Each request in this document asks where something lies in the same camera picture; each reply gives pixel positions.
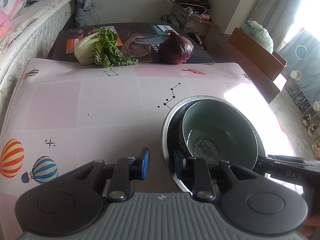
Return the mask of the right hand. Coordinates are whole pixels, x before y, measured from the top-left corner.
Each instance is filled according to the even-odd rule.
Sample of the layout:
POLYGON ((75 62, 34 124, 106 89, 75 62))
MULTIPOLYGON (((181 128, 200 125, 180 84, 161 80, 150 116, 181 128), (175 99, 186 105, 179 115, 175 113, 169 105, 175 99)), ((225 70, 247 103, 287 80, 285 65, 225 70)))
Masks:
POLYGON ((304 237, 312 236, 316 227, 320 225, 320 214, 317 213, 309 218, 303 223, 299 230, 299 233, 304 237))

